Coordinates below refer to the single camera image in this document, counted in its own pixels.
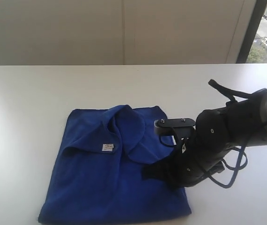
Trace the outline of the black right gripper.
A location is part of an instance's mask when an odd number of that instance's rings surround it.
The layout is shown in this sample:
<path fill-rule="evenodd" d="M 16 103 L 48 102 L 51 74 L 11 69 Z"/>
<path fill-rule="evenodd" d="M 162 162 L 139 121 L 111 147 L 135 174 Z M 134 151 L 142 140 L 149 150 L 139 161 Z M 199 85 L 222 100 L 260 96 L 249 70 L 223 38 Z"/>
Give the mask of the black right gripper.
<path fill-rule="evenodd" d="M 192 137 L 175 138 L 175 143 L 168 163 L 155 162 L 142 168 L 143 180 L 159 180 L 175 190 L 193 187 L 225 170 L 222 160 L 229 153 L 229 148 L 215 150 Z"/>

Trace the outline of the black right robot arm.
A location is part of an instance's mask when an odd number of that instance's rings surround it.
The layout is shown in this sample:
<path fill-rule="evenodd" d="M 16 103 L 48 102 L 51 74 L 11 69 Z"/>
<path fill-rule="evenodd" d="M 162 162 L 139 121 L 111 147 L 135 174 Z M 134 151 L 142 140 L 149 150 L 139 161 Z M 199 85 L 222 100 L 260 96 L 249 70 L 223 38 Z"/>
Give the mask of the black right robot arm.
<path fill-rule="evenodd" d="M 233 175 L 221 187 L 230 188 L 248 163 L 245 149 L 267 145 L 267 90 L 206 109 L 195 120 L 160 119 L 154 125 L 159 137 L 173 136 L 176 143 L 168 156 L 142 169 L 144 180 L 160 180 L 177 189 L 212 180 L 215 173 L 229 169 Z"/>

